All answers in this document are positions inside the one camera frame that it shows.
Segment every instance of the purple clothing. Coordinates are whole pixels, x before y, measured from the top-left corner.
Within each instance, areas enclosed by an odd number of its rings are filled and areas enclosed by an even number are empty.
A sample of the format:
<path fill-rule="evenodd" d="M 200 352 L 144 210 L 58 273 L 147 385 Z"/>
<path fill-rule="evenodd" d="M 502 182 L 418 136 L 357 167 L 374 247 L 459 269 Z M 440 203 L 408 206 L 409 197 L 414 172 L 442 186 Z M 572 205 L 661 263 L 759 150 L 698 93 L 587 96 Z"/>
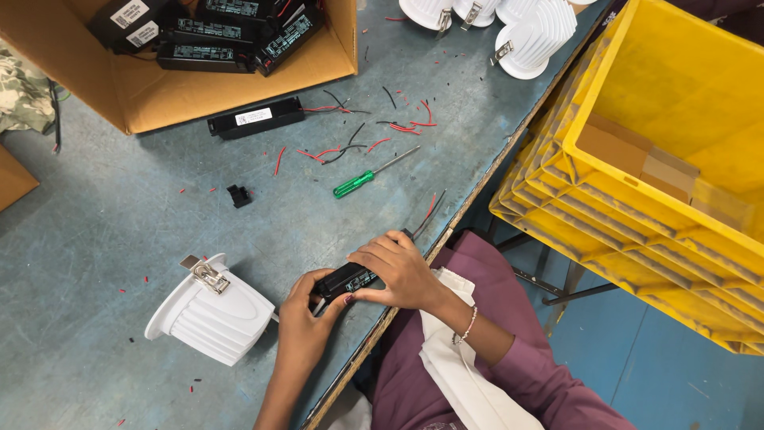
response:
<path fill-rule="evenodd" d="M 453 250 L 443 249 L 435 258 L 432 267 L 441 266 L 474 282 L 472 297 L 478 311 L 516 336 L 495 366 L 489 368 L 480 357 L 475 360 L 486 380 L 548 430 L 636 430 L 594 391 L 573 379 L 566 366 L 555 364 L 525 290 L 494 247 L 465 233 Z M 459 422 L 422 364 L 422 343 L 419 312 L 401 309 L 380 339 L 386 355 L 374 390 L 372 430 L 421 430 L 435 423 Z"/>

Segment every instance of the red wire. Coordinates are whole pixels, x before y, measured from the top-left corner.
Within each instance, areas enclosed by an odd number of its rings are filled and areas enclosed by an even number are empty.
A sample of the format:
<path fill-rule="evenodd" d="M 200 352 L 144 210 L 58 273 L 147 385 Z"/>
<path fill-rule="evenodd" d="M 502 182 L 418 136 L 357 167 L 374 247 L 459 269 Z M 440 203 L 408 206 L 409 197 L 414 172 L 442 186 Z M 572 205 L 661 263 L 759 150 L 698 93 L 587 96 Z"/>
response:
<path fill-rule="evenodd" d="M 432 205 L 435 204 L 435 195 L 437 193 L 432 193 L 432 201 L 430 202 L 430 208 L 427 210 L 427 214 L 425 215 L 425 220 L 429 218 L 430 212 L 432 212 Z"/>
<path fill-rule="evenodd" d="M 315 158 L 316 160 L 318 160 L 318 161 L 320 161 L 322 163 L 324 162 L 321 158 L 318 158 L 318 157 L 316 157 L 313 154 L 308 154 L 307 152 L 302 152 L 299 149 L 297 149 L 297 152 L 299 152 L 300 154 L 305 154 L 305 155 L 309 156 L 310 158 Z"/>
<path fill-rule="evenodd" d="M 390 127 L 392 127 L 393 129 L 398 130 L 399 132 L 414 133 L 415 135 L 420 134 L 420 133 L 417 133 L 417 132 L 413 131 L 413 129 L 414 129 L 413 127 L 411 129 L 404 129 L 402 127 L 396 127 L 394 124 L 390 124 Z"/>
<path fill-rule="evenodd" d="M 404 129 L 404 130 L 414 130 L 416 128 L 416 127 L 404 127 L 404 126 L 402 126 L 400 124 L 392 124 L 392 123 L 391 123 L 391 125 L 393 125 L 394 128 Z"/>
<path fill-rule="evenodd" d="M 284 153 L 284 149 L 287 149 L 287 147 L 281 148 L 281 152 L 279 152 L 279 158 L 276 160 L 276 171 L 274 172 L 274 176 L 279 174 L 279 164 L 281 163 L 281 155 Z"/>
<path fill-rule="evenodd" d="M 322 152 L 321 154 L 318 154 L 318 155 L 316 156 L 316 158 L 318 158 L 318 157 L 320 157 L 320 156 L 322 156 L 322 155 L 326 154 L 327 152 L 337 152 L 337 151 L 339 151 L 339 148 L 337 148 L 337 149 L 327 149 L 326 151 Z"/>
<path fill-rule="evenodd" d="M 286 1 L 286 4 L 284 5 L 284 8 L 283 8 L 283 9 L 281 9 L 281 12 L 279 12 L 279 14 L 278 14 L 278 15 L 276 15 L 276 16 L 277 16 L 277 17 L 280 17 L 280 16 L 281 16 L 281 14 L 283 14 L 283 13 L 284 13 L 284 11 L 286 11 L 286 9 L 287 9 L 287 6 L 289 6 L 289 3 L 291 3 L 291 2 L 292 2 L 292 0 L 287 0 L 287 1 Z"/>
<path fill-rule="evenodd" d="M 430 114 L 430 120 L 427 122 L 428 124 L 432 124 L 432 111 L 429 109 L 429 106 L 427 106 L 427 103 L 425 103 L 424 100 L 420 100 L 422 104 L 427 108 L 427 113 Z"/>
<path fill-rule="evenodd" d="M 430 208 L 427 210 L 427 215 L 425 215 L 425 221 L 427 221 L 427 218 L 429 218 L 430 213 L 432 212 L 432 205 L 435 204 L 435 195 L 437 193 L 432 194 L 432 201 L 430 202 Z M 416 234 L 419 232 L 419 229 L 414 230 L 414 233 L 411 236 L 416 236 Z"/>
<path fill-rule="evenodd" d="M 390 138 L 384 138 L 384 139 L 380 140 L 379 142 L 377 142 L 377 143 L 373 144 L 373 145 L 371 146 L 371 148 L 369 148 L 369 150 L 368 150 L 368 151 L 366 151 L 366 153 L 368 154 L 369 152 L 371 152 L 371 150 L 372 150 L 372 149 L 374 149 L 374 147 L 375 147 L 375 146 L 379 145 L 380 143 L 382 143 L 382 142 L 384 142 L 384 141 L 386 141 L 386 140 L 390 140 Z"/>
<path fill-rule="evenodd" d="M 313 109 L 305 109 L 305 108 L 303 108 L 303 110 L 307 110 L 307 111 L 310 111 L 310 112 L 315 112 L 316 110 L 321 110 L 321 109 L 340 109 L 342 112 L 350 113 L 349 110 L 347 110 L 345 108 L 338 108 L 337 106 L 321 106 L 319 108 L 313 108 Z"/>

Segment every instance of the hand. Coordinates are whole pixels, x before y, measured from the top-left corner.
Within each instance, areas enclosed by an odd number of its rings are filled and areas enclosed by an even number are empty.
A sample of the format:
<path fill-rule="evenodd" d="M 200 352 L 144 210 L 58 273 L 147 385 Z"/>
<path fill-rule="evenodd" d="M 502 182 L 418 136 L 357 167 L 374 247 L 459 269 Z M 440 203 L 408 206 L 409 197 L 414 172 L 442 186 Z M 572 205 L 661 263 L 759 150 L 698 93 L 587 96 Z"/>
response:
<path fill-rule="evenodd" d="M 385 283 L 384 290 L 357 290 L 353 293 L 357 299 L 432 314 L 451 293 L 432 274 L 414 242 L 400 231 L 391 230 L 373 238 L 348 255 L 348 261 L 369 268 Z"/>
<path fill-rule="evenodd" d="M 319 269 L 302 275 L 281 305 L 277 369 L 307 377 L 321 359 L 332 326 L 350 297 L 349 293 L 337 297 L 318 318 L 311 314 L 310 291 L 316 281 L 332 272 L 334 269 Z"/>

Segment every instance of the finger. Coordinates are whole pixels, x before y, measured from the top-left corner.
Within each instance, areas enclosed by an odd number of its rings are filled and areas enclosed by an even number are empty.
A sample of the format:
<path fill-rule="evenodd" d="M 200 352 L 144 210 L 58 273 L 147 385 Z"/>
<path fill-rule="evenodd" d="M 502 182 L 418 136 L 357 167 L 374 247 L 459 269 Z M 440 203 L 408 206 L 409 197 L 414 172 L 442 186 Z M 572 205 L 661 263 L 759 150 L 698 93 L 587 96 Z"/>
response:
<path fill-rule="evenodd" d="M 307 297 L 310 294 L 310 291 L 313 289 L 313 286 L 316 284 L 316 281 L 323 279 L 324 276 L 327 276 L 329 273 L 334 271 L 334 269 L 318 269 L 307 272 L 295 284 L 295 293 L 299 295 L 305 295 Z"/>
<path fill-rule="evenodd" d="M 337 317 L 339 317 L 339 315 L 342 313 L 342 309 L 345 309 L 345 307 L 348 306 L 348 303 L 350 302 L 349 299 L 348 301 L 345 299 L 350 297 L 352 297 L 352 294 L 346 292 L 334 299 L 332 303 L 329 303 L 329 306 L 326 307 L 324 314 L 319 317 L 319 324 L 322 324 L 324 327 L 331 330 L 335 321 L 337 321 Z"/>
<path fill-rule="evenodd" d="M 414 245 L 414 242 L 412 242 L 411 239 L 409 239 L 409 237 L 406 236 L 406 234 L 402 231 L 390 230 L 384 235 L 387 236 L 387 238 L 390 240 L 395 240 L 398 242 L 398 245 L 402 246 L 404 249 L 408 249 L 409 251 L 418 250 L 416 245 Z"/>
<path fill-rule="evenodd" d="M 384 235 L 373 238 L 369 242 L 369 244 L 372 244 L 372 243 L 376 243 L 377 245 L 384 247 L 385 249 L 387 249 L 388 251 L 394 254 L 399 254 L 401 251 L 403 251 L 400 245 L 393 242 L 389 237 Z"/>
<path fill-rule="evenodd" d="M 292 288 L 289 290 L 289 295 L 286 298 L 290 298 L 294 295 L 297 291 L 297 286 L 303 281 L 303 278 L 305 278 L 304 273 L 294 282 L 294 285 L 292 285 Z"/>
<path fill-rule="evenodd" d="M 392 266 L 382 261 L 379 257 L 369 252 L 355 251 L 348 254 L 348 261 L 362 265 L 366 269 L 376 273 L 377 276 L 382 277 L 383 274 L 387 274 Z"/>
<path fill-rule="evenodd" d="M 380 260 L 384 261 L 385 263 L 387 263 L 388 265 L 392 267 L 395 267 L 399 264 L 398 260 L 400 260 L 400 257 L 398 256 L 398 254 L 390 251 L 389 249 L 385 248 L 379 243 L 376 243 L 376 242 L 369 243 L 368 245 L 362 246 L 362 248 L 363 249 L 359 249 L 361 252 L 368 252 L 370 254 L 373 254 L 379 257 Z"/>
<path fill-rule="evenodd" d="M 375 290 L 373 288 L 359 288 L 353 293 L 354 300 L 373 301 L 386 306 L 394 306 L 393 294 L 390 289 Z"/>

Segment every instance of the camouflage fabric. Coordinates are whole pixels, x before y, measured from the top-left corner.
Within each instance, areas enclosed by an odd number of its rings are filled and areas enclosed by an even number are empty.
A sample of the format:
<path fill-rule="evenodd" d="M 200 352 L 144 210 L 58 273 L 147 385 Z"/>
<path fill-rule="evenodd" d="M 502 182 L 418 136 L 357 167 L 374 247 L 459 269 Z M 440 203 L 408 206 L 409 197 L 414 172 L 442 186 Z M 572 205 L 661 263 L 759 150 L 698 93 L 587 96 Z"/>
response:
<path fill-rule="evenodd" d="M 47 77 L 0 41 L 0 132 L 43 132 L 56 117 L 50 103 Z"/>

